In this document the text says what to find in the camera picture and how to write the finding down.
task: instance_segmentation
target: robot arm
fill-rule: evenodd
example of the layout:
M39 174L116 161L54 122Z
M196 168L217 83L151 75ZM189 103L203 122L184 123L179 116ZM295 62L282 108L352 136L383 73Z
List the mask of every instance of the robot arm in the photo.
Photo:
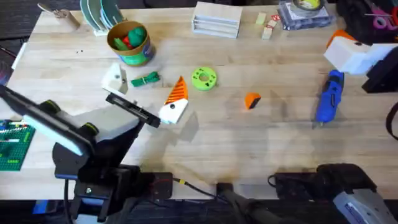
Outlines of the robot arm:
M37 105L2 85L0 97L56 142L52 151L56 178L76 181L72 218L85 213L104 222L123 208L127 198L171 197L172 183L152 185L155 179L172 179L171 173L145 173L138 166L121 164L142 127L157 128L160 118L114 93L106 99L110 107L74 117L51 100ZM78 117L92 123L81 124Z
M276 173L279 198L327 200L351 224L397 224L368 175L354 164L320 165L315 173Z

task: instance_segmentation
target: orange block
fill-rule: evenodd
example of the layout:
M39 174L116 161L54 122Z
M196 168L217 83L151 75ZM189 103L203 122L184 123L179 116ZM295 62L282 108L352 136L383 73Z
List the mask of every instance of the orange block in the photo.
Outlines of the orange block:
M331 44L331 42L333 41L333 39L335 37L345 37L349 40L355 40L357 41L354 37L352 37L351 35L347 34L344 30L336 30L336 32L332 35L332 37L330 37L330 40L328 42L328 44L326 45L326 48L329 47L329 45Z
M187 84L185 84L185 81L182 77L180 77L177 83L174 85L174 88L164 105L176 102L177 100L181 99L188 99Z
M260 94L258 93L248 93L244 99L244 104L246 105L246 109L253 109L259 100L261 99Z

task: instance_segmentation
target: wood grain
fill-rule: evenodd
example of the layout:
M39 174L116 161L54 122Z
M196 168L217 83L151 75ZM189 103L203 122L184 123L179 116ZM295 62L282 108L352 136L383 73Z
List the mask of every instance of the wood grain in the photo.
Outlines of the wood grain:
M384 127L396 94L368 95L361 89L366 77L346 76L336 119L311 129L320 87L333 68L323 53L341 19L326 28L290 32L278 24L271 40L261 40L257 15L265 12L269 20L276 6L243 7L235 40L193 34L193 8L122 12L147 27L157 49L145 67L122 64L127 79L154 70L162 76L151 85L130 86L126 98L156 113L179 76L187 82L189 95L178 125L146 126L124 163L171 171L209 192L219 181L232 181L245 196L275 198L266 183L276 171L351 162L368 173L383 197L398 198L397 142ZM36 102L51 98L68 113L80 114L107 106L101 79L113 62L122 62L106 45L106 37L92 34L81 12L72 13L81 22L74 33L65 32L50 14L41 14L9 87ZM190 84L191 73L203 66L218 74L211 91ZM244 96L249 91L262 99L247 111ZM1 109L0 115L12 113ZM0 173L0 198L62 197L63 182L53 177L52 144L35 135L21 172ZM174 198L204 197L176 185Z

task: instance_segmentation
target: wooden block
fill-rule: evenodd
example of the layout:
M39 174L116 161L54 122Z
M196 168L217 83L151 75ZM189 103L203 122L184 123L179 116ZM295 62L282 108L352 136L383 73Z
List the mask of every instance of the wooden block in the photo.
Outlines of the wooden block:
M192 32L237 38L242 7L198 2L192 17Z
M275 20L273 20L273 19L271 19L271 20L268 21L268 23L267 23L267 25L272 26L272 27L275 27L276 24L277 24L277 22L276 22Z
M259 12L257 16L256 24L263 25L264 21L266 20L267 14L264 12Z
M269 40L272 35L272 28L270 27L265 27L264 32L262 33L261 39L263 40Z

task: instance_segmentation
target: green lego baseplate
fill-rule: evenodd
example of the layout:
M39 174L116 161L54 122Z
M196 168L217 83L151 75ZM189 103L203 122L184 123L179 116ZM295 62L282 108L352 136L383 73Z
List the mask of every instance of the green lego baseplate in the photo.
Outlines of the green lego baseplate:
M10 123L7 125L7 129L0 130L1 171L18 171L21 169L34 133L35 129L27 124Z

